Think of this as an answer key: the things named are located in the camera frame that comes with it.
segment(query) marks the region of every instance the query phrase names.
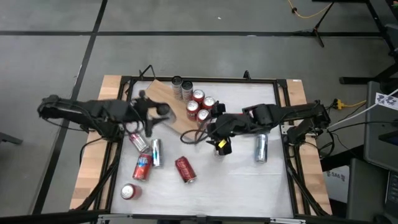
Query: gray floor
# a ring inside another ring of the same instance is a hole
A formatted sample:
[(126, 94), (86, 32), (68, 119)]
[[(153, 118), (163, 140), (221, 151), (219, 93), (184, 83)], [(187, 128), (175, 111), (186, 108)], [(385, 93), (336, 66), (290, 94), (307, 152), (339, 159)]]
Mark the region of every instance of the gray floor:
[[(292, 2), (303, 15), (327, 5)], [(91, 31), (100, 4), (3, 0), (0, 30)], [(374, 7), (383, 22), (394, 22), (384, 1)], [(287, 1), (277, 0), (109, 0), (100, 30), (294, 31), (311, 28), (318, 19), (299, 19)], [(320, 30), (377, 31), (362, 4), (335, 4)], [(70, 96), (88, 39), (0, 36), (0, 131), (24, 140), (21, 146), (0, 144), (0, 216), (31, 212), (58, 130), (35, 110), (50, 94)], [(137, 75), (152, 64), (159, 76), (241, 77), (249, 70), (253, 78), (301, 79), (308, 101), (328, 105), (339, 98), (350, 104), (365, 99), (366, 87), (340, 85), (339, 76), (372, 77), (393, 62), (380, 38), (323, 40), (324, 49), (304, 37), (97, 37), (78, 99), (95, 99), (103, 75)], [(332, 111), (331, 118), (351, 111)], [(360, 126), (338, 134), (348, 147), (363, 141)], [(85, 141), (85, 134), (67, 133), (44, 212), (68, 210)], [(322, 136), (318, 144), (328, 141)], [(337, 144), (336, 152), (342, 150)]]

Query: yellow cable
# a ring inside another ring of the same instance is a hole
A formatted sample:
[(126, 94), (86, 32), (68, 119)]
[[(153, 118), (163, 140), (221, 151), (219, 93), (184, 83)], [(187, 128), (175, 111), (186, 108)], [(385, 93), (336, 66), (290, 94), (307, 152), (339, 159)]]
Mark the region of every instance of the yellow cable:
[(343, 104), (343, 107), (355, 107), (355, 106), (359, 106), (359, 105), (361, 105), (363, 103), (366, 103), (366, 100), (361, 101), (361, 102), (356, 103), (356, 104), (353, 104), (353, 105), (345, 105), (345, 104)]
[[(290, 0), (288, 0), (288, 1), (289, 1), (289, 4), (290, 4), (290, 7), (293, 9), (294, 7), (293, 7), (292, 2), (291, 2)], [(299, 17), (302, 18), (302, 19), (309, 19), (309, 18), (314, 17), (314, 16), (317, 16), (319, 13), (325, 11), (326, 9), (329, 8), (330, 5), (331, 5), (331, 3), (330, 3), (329, 5), (327, 5), (326, 7), (324, 7), (321, 11), (319, 11), (319, 12), (317, 12), (317, 13), (315, 13), (314, 15), (311, 15), (311, 16), (302, 16), (302, 15), (300, 15), (297, 11), (294, 11), (294, 13), (296, 13), (296, 15), (299, 16)]]

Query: yellow label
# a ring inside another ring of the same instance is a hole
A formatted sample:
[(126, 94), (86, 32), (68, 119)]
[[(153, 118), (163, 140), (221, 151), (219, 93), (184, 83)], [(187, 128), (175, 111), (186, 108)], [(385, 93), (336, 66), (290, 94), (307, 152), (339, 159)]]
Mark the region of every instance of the yellow label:
[(226, 141), (225, 141), (225, 139), (223, 139), (222, 141), (220, 141), (220, 143), (218, 143), (218, 147), (222, 148), (225, 146), (225, 144), (226, 144)]

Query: sticker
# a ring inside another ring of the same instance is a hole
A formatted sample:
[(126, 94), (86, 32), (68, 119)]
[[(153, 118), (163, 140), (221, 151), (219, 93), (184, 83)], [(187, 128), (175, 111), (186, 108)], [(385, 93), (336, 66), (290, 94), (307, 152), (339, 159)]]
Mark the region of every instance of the sticker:
[(218, 147), (222, 148), (225, 146), (225, 144), (226, 144), (226, 141), (225, 141), (225, 139), (223, 139), (222, 141), (220, 141), (220, 143), (218, 143)]
[[(374, 100), (376, 103), (382, 101), (388, 95), (384, 95), (381, 93), (376, 93), (376, 99)], [(393, 96), (388, 96), (383, 102), (379, 103), (381, 106), (385, 106), (394, 110), (398, 110), (398, 98)]]

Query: wooden platform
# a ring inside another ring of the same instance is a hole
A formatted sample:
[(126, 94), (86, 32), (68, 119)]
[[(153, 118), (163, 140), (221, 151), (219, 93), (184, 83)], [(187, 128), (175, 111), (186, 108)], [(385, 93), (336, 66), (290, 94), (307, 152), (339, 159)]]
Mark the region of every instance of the wooden platform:
[[(98, 99), (115, 99), (118, 95), (120, 80), (120, 75), (105, 75)], [(301, 80), (287, 80), (287, 85), (291, 105), (307, 103)], [(284, 102), (282, 89), (280, 88), (279, 91), (281, 102)], [(90, 133), (88, 136), (88, 141), (96, 138), (99, 138), (96, 133)], [(307, 138), (306, 141), (316, 144), (315, 140), (312, 138)], [(98, 141), (86, 147), (76, 180), (75, 191), (73, 193), (70, 208), (79, 206), (98, 183), (101, 166), (104, 159), (105, 147), (105, 141)], [(308, 190), (314, 196), (315, 200), (322, 206), (322, 208), (331, 214), (328, 194), (326, 191), (325, 181), (323, 180), (322, 168), (320, 165), (317, 149), (311, 145), (304, 144), (300, 148), (300, 156), (305, 183)], [(100, 208), (104, 208), (107, 189), (108, 188), (106, 186), (101, 199)], [(297, 186), (296, 195), (299, 213), (304, 213), (301, 194)]]

